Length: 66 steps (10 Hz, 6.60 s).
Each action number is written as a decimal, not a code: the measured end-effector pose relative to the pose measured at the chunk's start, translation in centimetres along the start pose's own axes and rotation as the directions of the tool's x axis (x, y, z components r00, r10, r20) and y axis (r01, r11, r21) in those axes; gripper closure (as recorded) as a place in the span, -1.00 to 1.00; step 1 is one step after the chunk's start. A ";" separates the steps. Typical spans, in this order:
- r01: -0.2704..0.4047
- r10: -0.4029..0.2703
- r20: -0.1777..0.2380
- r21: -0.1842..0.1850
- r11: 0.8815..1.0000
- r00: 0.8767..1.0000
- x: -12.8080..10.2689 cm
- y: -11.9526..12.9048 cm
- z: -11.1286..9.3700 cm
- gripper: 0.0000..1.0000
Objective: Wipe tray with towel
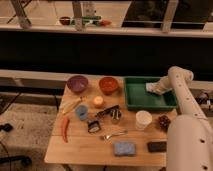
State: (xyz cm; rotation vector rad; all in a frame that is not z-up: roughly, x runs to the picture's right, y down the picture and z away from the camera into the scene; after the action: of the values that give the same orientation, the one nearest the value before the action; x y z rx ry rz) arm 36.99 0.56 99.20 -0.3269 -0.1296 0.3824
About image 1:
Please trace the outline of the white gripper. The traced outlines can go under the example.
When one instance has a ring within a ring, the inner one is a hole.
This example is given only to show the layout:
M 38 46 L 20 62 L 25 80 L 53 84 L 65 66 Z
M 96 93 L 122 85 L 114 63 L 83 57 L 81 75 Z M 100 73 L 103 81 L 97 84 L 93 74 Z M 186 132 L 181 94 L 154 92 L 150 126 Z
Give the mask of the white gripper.
M 163 95 L 171 91 L 171 83 L 167 76 L 161 77 L 160 80 L 154 85 L 153 92 L 158 95 Z

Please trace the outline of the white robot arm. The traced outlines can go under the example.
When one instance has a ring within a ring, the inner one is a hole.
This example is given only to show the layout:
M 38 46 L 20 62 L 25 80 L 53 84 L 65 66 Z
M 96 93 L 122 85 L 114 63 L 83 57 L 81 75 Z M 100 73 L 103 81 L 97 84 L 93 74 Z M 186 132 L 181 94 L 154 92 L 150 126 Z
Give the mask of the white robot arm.
M 173 66 L 154 88 L 159 95 L 173 89 L 180 110 L 168 128 L 166 171 L 213 171 L 213 128 L 188 88 L 193 77 Z

